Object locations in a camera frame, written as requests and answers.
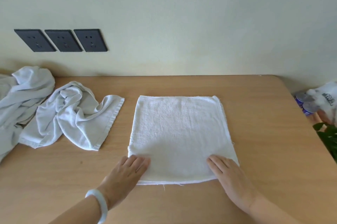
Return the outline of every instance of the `folded white cloth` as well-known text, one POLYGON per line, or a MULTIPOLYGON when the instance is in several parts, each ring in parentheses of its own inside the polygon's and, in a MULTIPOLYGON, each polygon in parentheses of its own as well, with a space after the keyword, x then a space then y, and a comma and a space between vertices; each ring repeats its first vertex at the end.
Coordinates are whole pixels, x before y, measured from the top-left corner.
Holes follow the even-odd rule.
POLYGON ((216 177, 211 154, 237 164, 221 102, 213 97, 140 96, 128 155, 148 156, 151 165, 138 184, 199 183, 216 177))
POLYGON ((44 147, 64 133, 84 150, 99 150, 123 103, 124 98, 108 95, 99 104, 89 88, 72 81, 55 90, 38 107, 19 142, 33 148, 44 147))
POLYGON ((54 85, 45 68, 26 66, 12 76, 0 75, 0 162, 18 143, 21 124, 31 120, 54 85))

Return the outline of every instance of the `wood grain surface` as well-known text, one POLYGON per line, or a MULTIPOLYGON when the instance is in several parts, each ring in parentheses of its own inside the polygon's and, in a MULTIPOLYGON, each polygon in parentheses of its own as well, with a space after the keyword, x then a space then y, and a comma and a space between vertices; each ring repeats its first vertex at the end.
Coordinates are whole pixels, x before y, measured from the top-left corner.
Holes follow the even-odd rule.
MULTIPOLYGON (((0 164, 1 223, 47 223, 95 188, 127 154, 139 95, 220 98, 242 169, 273 202, 304 223, 336 223, 337 165, 283 83, 274 76, 58 77, 89 87, 100 102, 125 98, 99 151, 62 136, 53 145, 17 145, 0 164)), ((253 223, 217 180, 137 186, 106 223, 253 223)))

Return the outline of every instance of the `wooden table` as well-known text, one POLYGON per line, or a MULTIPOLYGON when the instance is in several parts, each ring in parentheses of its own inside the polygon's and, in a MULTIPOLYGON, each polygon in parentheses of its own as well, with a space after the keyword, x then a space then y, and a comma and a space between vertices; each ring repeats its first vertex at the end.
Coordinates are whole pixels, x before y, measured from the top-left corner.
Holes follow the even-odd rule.
MULTIPOLYGON (((0 164, 1 223, 47 223, 95 188, 127 154, 139 95, 220 98, 242 169, 273 202, 305 223, 336 223, 337 165, 283 83, 274 76, 59 77, 76 80, 100 102, 125 98, 99 151, 61 137, 32 149, 17 145, 0 164)), ((137 186, 106 223, 252 223, 218 181, 137 186)))

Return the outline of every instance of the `bracelet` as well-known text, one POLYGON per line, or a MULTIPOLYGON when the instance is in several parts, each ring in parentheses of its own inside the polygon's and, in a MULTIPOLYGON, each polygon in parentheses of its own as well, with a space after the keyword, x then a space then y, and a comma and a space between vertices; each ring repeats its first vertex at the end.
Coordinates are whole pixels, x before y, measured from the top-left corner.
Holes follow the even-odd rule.
POLYGON ((98 224, 102 224, 107 219, 107 202, 105 201, 105 198, 102 195, 102 193, 97 189, 89 190, 87 194, 85 195, 85 197, 88 197, 90 195, 95 196, 97 201, 99 202, 99 206, 101 207, 102 216, 99 219, 98 224))

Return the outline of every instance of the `crumpled white cloth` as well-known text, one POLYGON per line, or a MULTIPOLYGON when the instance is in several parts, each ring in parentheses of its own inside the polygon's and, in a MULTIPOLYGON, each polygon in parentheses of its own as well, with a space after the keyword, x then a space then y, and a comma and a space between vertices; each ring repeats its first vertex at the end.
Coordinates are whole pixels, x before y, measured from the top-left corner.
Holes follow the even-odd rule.
POLYGON ((117 95, 101 103, 93 92, 72 81, 41 104, 35 117, 20 134, 19 142, 32 148, 53 144, 62 133, 84 150, 99 150, 124 103, 117 95))
POLYGON ((216 97, 140 96, 128 155, 151 158, 138 184, 187 184, 216 179, 206 159, 218 154, 239 164, 216 97))
POLYGON ((54 85, 50 71, 37 66, 0 75, 0 162, 18 143, 21 124, 31 120, 54 85))

